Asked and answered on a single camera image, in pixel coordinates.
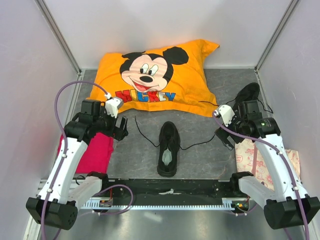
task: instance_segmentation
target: red cloth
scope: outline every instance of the red cloth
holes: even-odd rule
[[[62,139],[63,137],[61,136],[58,152],[60,151]],[[88,174],[94,171],[106,174],[111,154],[114,151],[113,146],[114,139],[112,137],[105,136],[102,133],[95,135],[82,155],[75,173]]]

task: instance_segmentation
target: pink cloth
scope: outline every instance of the pink cloth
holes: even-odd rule
[[[60,138],[60,144],[58,152],[61,147],[62,136]],[[108,165],[110,162],[111,154],[114,151],[113,148],[114,139],[109,136],[105,136],[102,133],[98,133],[91,141],[86,151],[82,155],[78,167],[76,168],[76,174],[88,174],[92,171],[99,173],[107,173]]]
[[[300,178],[300,159],[299,153],[295,150],[285,150],[294,170]],[[264,158],[257,149],[256,145],[249,139],[235,145],[236,168],[238,172],[251,172],[260,183],[274,191],[274,183],[267,169]]]

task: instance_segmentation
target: black shoe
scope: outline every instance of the black shoe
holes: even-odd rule
[[[177,172],[177,157],[180,148],[180,137],[173,122],[163,124],[160,135],[160,154],[157,171],[162,177],[173,177]]]
[[[257,100],[260,93],[260,86],[256,82],[249,83],[235,97],[232,109],[238,109],[238,105],[244,101]]]

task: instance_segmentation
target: shoe insole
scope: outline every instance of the shoe insole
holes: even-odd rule
[[[167,148],[163,154],[162,154],[162,162],[164,163],[165,166],[168,166],[169,163],[172,162],[172,154],[169,148]]]

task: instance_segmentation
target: white wall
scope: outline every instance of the white wall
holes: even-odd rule
[[[221,45],[207,68],[253,67],[290,0],[45,0],[81,68],[104,53],[203,38]]]
[[[300,1],[260,71],[287,148],[299,151],[302,182],[320,197],[320,1]]]
[[[0,1],[0,238],[23,238],[59,140],[56,92],[77,75],[33,0]],[[72,90],[60,99],[64,120]]]

